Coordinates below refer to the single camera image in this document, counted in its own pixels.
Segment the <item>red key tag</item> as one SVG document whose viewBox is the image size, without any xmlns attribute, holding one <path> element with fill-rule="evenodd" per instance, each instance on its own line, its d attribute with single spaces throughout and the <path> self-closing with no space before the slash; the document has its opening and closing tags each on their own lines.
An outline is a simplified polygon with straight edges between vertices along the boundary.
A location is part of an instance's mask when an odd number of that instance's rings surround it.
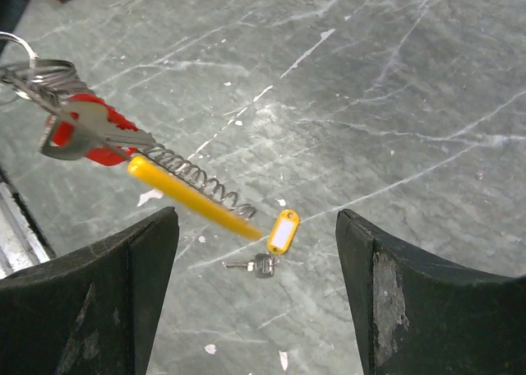
<svg viewBox="0 0 526 375">
<path fill-rule="evenodd" d="M 62 103 L 62 108 L 71 118 L 94 130 L 126 155 L 132 155 L 138 149 L 138 146 L 123 140 L 126 134 L 137 133 L 138 128 L 102 99 L 91 94 L 77 94 Z M 125 160 L 55 116 L 48 118 L 40 152 L 57 160 L 86 158 L 103 166 L 114 166 Z"/>
</svg>

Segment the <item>large keyring with yellow handle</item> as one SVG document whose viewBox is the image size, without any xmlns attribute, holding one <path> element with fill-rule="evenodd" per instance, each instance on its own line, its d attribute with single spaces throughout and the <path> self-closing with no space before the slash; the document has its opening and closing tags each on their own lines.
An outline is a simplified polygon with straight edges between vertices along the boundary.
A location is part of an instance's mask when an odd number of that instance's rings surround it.
<svg viewBox="0 0 526 375">
<path fill-rule="evenodd" d="M 2 32 L 1 38 L 19 44 L 28 55 L 25 62 L 1 66 L 1 83 L 12 88 L 17 97 L 37 104 L 49 113 L 49 117 L 68 120 L 69 117 L 62 113 L 62 103 L 77 94 L 96 96 L 80 79 L 73 63 L 39 58 L 17 35 Z M 114 152 L 125 159 L 123 163 L 127 164 L 131 176 L 165 196 L 235 234 L 252 240 L 261 237 L 259 229 L 250 223 L 256 213 L 253 206 L 240 203 L 237 192 L 229 191 L 217 178 L 158 141 L 137 149 L 132 155 L 118 148 Z"/>
</svg>

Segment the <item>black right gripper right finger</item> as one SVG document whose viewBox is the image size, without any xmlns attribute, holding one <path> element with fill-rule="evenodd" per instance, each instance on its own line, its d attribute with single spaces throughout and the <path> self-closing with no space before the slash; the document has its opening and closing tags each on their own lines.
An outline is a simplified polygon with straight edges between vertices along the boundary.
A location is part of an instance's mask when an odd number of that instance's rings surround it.
<svg viewBox="0 0 526 375">
<path fill-rule="evenodd" d="M 335 237 L 364 373 L 524 373 L 523 277 L 448 261 L 349 209 Z"/>
</svg>

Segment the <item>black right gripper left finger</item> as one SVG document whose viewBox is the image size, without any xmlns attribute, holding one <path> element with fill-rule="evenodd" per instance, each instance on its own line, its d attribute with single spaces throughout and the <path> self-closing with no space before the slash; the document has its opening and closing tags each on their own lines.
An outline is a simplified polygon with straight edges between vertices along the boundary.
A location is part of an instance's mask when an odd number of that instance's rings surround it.
<svg viewBox="0 0 526 375">
<path fill-rule="evenodd" d="M 2 373 L 145 373 L 178 240 L 166 207 L 3 279 Z"/>
</svg>

